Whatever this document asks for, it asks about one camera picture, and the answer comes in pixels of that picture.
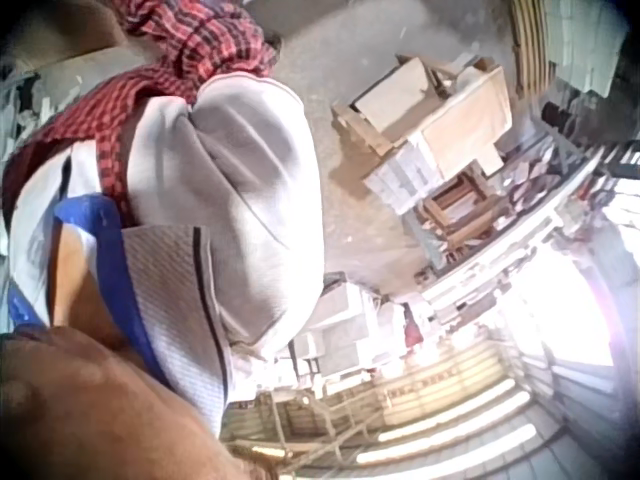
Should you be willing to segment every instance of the concrete floor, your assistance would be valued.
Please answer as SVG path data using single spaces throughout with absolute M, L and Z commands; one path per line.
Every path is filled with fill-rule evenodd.
M 492 56 L 515 85 L 508 4 L 503 0 L 254 0 L 248 10 L 285 38 L 274 76 L 306 105 L 324 199 L 327 271 L 382 293 L 415 290 L 422 250 L 399 218 L 361 182 L 374 159 L 341 138 L 330 106 L 350 103 L 396 65 L 395 53 L 454 60 Z

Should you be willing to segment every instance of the blue trim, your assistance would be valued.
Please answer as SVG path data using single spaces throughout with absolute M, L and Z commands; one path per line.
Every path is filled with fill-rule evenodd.
M 114 202 L 100 194 L 61 200 L 54 215 L 96 239 L 96 275 L 111 318 L 127 336 L 153 377 L 171 388 L 153 351 L 129 275 L 120 215 Z
M 20 325 L 44 326 L 44 322 L 34 310 L 33 305 L 25 298 L 13 279 L 9 280 L 7 304 L 9 308 L 9 318 L 13 322 L 14 328 Z

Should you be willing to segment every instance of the ceiling light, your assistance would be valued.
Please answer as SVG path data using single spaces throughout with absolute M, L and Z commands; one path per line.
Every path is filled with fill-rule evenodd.
M 406 427 L 397 428 L 395 430 L 390 430 L 388 432 L 383 432 L 378 435 L 378 441 L 387 442 L 389 440 L 395 440 L 396 438 L 405 437 L 407 435 L 412 435 L 414 433 L 421 432 L 423 430 L 428 430 L 429 428 L 433 428 L 436 425 L 441 423 L 446 423 L 454 418 L 457 418 L 461 415 L 469 413 L 475 410 L 478 407 L 490 402 L 494 398 L 499 397 L 503 393 L 511 390 L 516 385 L 516 382 L 509 378 L 504 382 L 496 385 L 493 388 L 490 388 L 486 392 L 481 393 L 477 397 L 472 398 L 471 400 L 464 402 L 457 407 L 453 407 L 446 412 L 439 413 L 433 417 L 427 418 L 425 420 L 421 420 L 419 422 L 413 423 L 411 425 L 407 425 Z
M 443 430 L 428 437 L 419 438 L 393 447 L 361 453 L 357 456 L 356 461 L 358 463 L 371 463 L 391 458 L 404 457 L 406 455 L 423 452 L 432 447 L 444 445 L 445 443 L 452 442 L 458 438 L 464 438 L 467 435 L 477 432 L 487 425 L 505 417 L 518 407 L 527 403 L 530 398 L 531 395 L 528 392 L 519 392 L 500 405 L 497 405 L 480 415 L 461 423 L 460 425 Z

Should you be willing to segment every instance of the checkered fabric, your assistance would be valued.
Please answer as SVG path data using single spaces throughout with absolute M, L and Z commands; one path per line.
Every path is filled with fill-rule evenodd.
M 149 35 L 160 60 L 100 84 L 52 118 L 10 159 L 2 181 L 2 213 L 10 228 L 22 187 L 53 154 L 95 140 L 102 191 L 112 198 L 124 227 L 136 224 L 127 196 L 126 159 L 120 155 L 125 121 L 142 101 L 178 96 L 193 104 L 214 75 L 247 72 L 267 76 L 276 61 L 262 30 L 241 8 L 219 0 L 113 0 L 124 30 Z

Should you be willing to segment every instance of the metal beam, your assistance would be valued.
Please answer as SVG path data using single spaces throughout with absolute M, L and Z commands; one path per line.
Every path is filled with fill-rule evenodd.
M 287 448 L 287 442 L 284 438 L 284 432 L 282 431 L 282 422 L 280 421 L 280 413 L 278 412 L 278 405 L 276 405 L 276 399 L 273 397 L 273 392 L 270 392 L 271 396 L 271 410 L 273 411 L 273 421 L 276 424 L 276 431 L 278 432 L 278 440 L 280 440 L 280 445 L 282 449 L 285 451 L 285 455 L 289 454 L 289 449 Z
M 337 446 L 342 445 L 346 440 L 353 437 L 356 433 L 358 433 L 362 429 L 366 428 L 366 426 L 369 423 L 372 423 L 374 420 L 377 420 L 380 416 L 382 416 L 382 410 L 375 413 L 374 415 L 372 415 L 371 417 L 369 417 L 367 420 L 360 423 L 359 425 L 356 425 L 355 427 L 351 427 L 348 430 L 345 430 L 340 435 L 338 435 L 333 442 L 327 445 L 324 445 L 318 448 L 317 450 L 313 450 L 309 453 L 306 453 L 300 456 L 299 458 L 297 458 L 295 461 L 291 462 L 289 465 L 285 465 L 284 467 L 281 467 L 279 473 L 295 472 L 300 467 L 303 467 L 304 465 L 307 465 L 313 462 L 314 460 L 321 457 L 325 453 L 328 453 L 331 450 L 334 450 Z

